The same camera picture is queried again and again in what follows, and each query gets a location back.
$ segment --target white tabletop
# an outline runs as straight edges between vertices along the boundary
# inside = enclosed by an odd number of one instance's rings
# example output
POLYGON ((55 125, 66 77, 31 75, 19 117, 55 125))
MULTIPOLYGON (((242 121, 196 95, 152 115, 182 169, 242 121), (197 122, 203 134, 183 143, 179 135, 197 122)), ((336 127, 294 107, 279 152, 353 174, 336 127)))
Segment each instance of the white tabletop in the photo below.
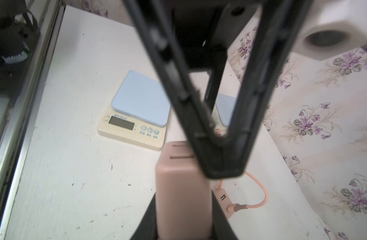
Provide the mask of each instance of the white tabletop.
MULTIPOLYGON (((67 7, 6 239, 129 239, 154 192, 160 151, 101 137, 96 127, 129 70, 158 79, 133 27, 67 7)), ((204 73, 191 75, 202 92, 204 73)), ((225 66, 219 93, 236 96, 225 66)), ((184 140, 172 109, 165 142, 184 140)), ((269 200, 229 220, 239 239, 327 239, 262 126, 246 170, 269 200)), ((260 202, 247 176, 225 180, 234 203, 260 202)))

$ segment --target floral wallpaper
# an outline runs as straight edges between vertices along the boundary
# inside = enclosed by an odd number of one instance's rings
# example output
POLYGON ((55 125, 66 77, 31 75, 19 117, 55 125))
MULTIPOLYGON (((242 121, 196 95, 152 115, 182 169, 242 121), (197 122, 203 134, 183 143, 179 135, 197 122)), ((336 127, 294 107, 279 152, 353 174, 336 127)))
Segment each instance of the floral wallpaper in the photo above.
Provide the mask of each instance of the floral wallpaper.
POLYGON ((99 9, 95 4, 94 1, 88 0, 81 0, 82 10, 88 11, 90 13, 94 13, 96 15, 106 17, 108 15, 108 11, 106 9, 99 9))
MULTIPOLYGON (((228 51, 240 81, 259 19, 228 51)), ((329 239, 367 240, 367 45, 325 61, 291 53, 263 119, 329 239)))

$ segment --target white surface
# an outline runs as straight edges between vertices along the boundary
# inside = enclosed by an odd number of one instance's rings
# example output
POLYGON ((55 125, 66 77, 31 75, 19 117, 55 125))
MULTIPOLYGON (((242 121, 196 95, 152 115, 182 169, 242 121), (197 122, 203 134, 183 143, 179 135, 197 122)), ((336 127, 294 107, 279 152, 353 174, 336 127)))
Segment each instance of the white surface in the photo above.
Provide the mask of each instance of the white surface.
POLYGON ((115 112, 108 106, 105 114, 99 120, 97 131, 104 137, 117 139, 141 147, 147 147, 152 150, 160 150, 165 139, 166 125, 164 127, 159 127, 129 115, 115 112), (133 130, 111 124, 110 119, 112 117, 133 122, 133 130))
MULTIPOLYGON (((154 194, 160 152, 95 129, 129 70, 158 79, 135 30, 67 7, 6 239, 131 237, 154 194)), ((205 76, 192 75, 202 90, 205 76)), ((236 96, 238 88, 226 64, 219 93, 236 96)), ((166 141, 183 139, 171 111, 166 141)), ((328 238, 263 126, 247 171, 266 186, 269 200, 232 216, 239 239, 328 238)), ((246 176, 225 180, 224 188, 240 204, 263 198, 246 176)))
POLYGON ((111 106, 120 113, 163 127, 167 124, 170 101, 160 82, 129 71, 111 106))
POLYGON ((325 60, 367 44, 367 0, 315 0, 293 46, 293 51, 325 60), (331 47, 317 47, 307 40, 310 34, 336 30, 348 35, 331 47))

